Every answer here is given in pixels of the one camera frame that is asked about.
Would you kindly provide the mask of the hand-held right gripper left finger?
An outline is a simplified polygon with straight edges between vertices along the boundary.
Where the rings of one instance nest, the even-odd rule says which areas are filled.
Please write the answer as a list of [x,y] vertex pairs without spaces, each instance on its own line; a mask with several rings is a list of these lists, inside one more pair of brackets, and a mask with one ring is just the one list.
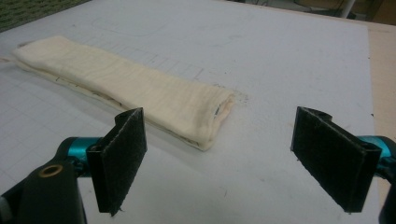
[[134,182],[148,150],[144,109],[115,117],[115,126],[103,137],[69,137],[56,158],[71,162],[79,176],[92,179],[99,211],[116,215]]

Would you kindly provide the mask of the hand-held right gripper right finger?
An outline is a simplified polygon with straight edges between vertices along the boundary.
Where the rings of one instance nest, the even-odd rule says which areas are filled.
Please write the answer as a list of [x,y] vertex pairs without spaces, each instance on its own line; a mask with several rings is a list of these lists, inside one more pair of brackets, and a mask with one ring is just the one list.
[[359,213],[374,177],[391,184],[396,207],[396,142],[381,135],[355,136],[332,122],[332,116],[299,106],[291,151],[322,188],[348,213]]

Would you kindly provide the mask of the cream cloth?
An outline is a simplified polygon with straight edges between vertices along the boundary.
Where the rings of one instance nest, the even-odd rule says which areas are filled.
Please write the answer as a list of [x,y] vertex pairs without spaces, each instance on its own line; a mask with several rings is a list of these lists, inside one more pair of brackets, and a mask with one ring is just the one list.
[[230,90],[167,75],[59,35],[18,47],[13,55],[17,66],[118,108],[142,107],[150,124],[202,151],[213,146],[233,106]]

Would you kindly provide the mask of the white grid paper mat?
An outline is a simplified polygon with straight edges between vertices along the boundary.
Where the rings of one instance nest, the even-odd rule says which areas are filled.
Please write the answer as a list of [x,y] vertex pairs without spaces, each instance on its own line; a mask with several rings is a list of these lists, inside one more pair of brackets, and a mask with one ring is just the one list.
[[365,26],[217,0],[93,0],[0,34],[0,193],[70,136],[102,136],[115,110],[10,61],[19,44],[64,36],[234,92],[215,143],[200,151],[148,127],[148,151],[121,210],[91,224],[377,224],[377,188],[347,214],[290,150],[298,106],[356,135],[374,131]]

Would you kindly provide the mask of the white metal stand leg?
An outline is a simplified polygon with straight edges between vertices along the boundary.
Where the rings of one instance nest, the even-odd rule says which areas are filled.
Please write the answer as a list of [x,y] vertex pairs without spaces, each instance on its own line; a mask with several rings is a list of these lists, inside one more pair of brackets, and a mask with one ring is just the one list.
[[347,18],[348,14],[349,14],[350,10],[353,8],[355,2],[356,2],[356,0],[347,0],[346,1],[346,4],[340,14],[341,18],[344,18],[344,19]]

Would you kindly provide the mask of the green woven mat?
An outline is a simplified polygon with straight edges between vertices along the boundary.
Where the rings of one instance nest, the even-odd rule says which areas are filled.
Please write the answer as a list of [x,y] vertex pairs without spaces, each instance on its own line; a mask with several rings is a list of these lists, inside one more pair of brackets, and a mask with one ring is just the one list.
[[90,0],[0,0],[0,33]]

